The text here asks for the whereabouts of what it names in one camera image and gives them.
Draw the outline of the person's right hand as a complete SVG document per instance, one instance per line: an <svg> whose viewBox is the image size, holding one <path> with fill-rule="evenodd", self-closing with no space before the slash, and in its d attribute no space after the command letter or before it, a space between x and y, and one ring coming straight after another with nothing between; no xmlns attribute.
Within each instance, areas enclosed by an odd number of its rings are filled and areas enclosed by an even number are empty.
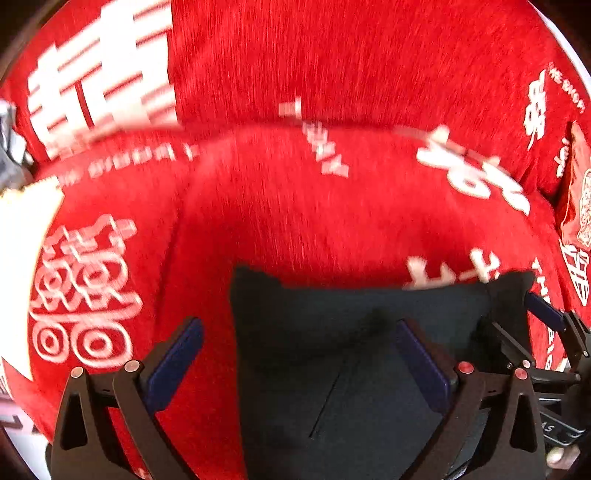
<svg viewBox="0 0 591 480"><path fill-rule="evenodd" d="M580 455L576 444L567 447L552 447L546 455L546 464L554 470L569 470Z"/></svg>

